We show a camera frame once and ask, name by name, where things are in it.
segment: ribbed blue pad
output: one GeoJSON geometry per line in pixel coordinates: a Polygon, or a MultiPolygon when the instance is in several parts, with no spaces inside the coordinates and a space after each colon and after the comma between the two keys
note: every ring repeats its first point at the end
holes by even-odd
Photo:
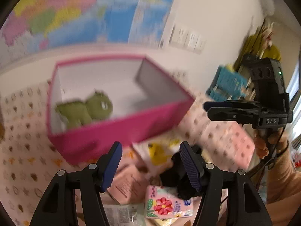
{"type": "Polygon", "coordinates": [[[200,172],[194,162],[194,158],[191,157],[191,154],[188,151],[188,148],[191,149],[189,144],[187,142],[185,143],[186,144],[182,142],[180,144],[180,157],[185,167],[191,186],[197,191],[200,191],[202,187],[200,185],[200,172]]]}
{"type": "Polygon", "coordinates": [[[122,156],[122,145],[119,142],[115,142],[110,149],[109,153],[106,154],[109,155],[109,161],[107,163],[106,169],[103,172],[103,181],[101,189],[103,191],[106,191],[107,188],[109,188],[112,184],[112,180],[115,176],[117,167],[119,165],[121,156],[122,156]]]}

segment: pink booklet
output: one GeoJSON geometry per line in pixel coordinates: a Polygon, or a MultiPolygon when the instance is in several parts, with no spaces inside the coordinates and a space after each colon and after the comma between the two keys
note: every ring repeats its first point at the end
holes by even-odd
{"type": "Polygon", "coordinates": [[[184,218],[193,215],[193,201],[177,198],[177,189],[149,185],[145,197],[146,218],[184,218]]]}
{"type": "Polygon", "coordinates": [[[135,204],[144,200],[148,185],[149,181],[135,165],[129,165],[114,177],[107,191],[121,205],[135,204]]]}

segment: black wristband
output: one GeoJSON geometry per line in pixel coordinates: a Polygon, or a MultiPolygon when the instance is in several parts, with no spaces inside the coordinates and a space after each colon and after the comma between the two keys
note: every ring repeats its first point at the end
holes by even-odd
{"type": "Polygon", "coordinates": [[[285,147],[285,149],[282,150],[279,154],[276,154],[275,158],[279,158],[280,156],[282,156],[286,152],[286,150],[288,149],[288,147],[289,147],[289,143],[287,141],[287,146],[285,147]]]}

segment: yellow duck print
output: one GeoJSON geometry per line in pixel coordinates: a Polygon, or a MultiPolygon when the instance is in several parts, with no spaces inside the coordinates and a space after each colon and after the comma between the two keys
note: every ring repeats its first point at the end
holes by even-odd
{"type": "Polygon", "coordinates": [[[171,155],[165,155],[165,150],[159,143],[148,144],[148,152],[153,165],[158,166],[167,162],[171,155]]]}

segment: open box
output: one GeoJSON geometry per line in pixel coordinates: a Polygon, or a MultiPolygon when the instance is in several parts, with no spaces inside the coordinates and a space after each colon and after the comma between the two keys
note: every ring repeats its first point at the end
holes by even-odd
{"type": "Polygon", "coordinates": [[[50,141],[70,164],[107,153],[114,141],[128,146],[177,125],[194,99],[152,60],[140,55],[103,55],[58,63],[49,90],[50,141]],[[66,129],[57,103],[85,101],[104,91],[113,104],[109,119],[66,129]]]}

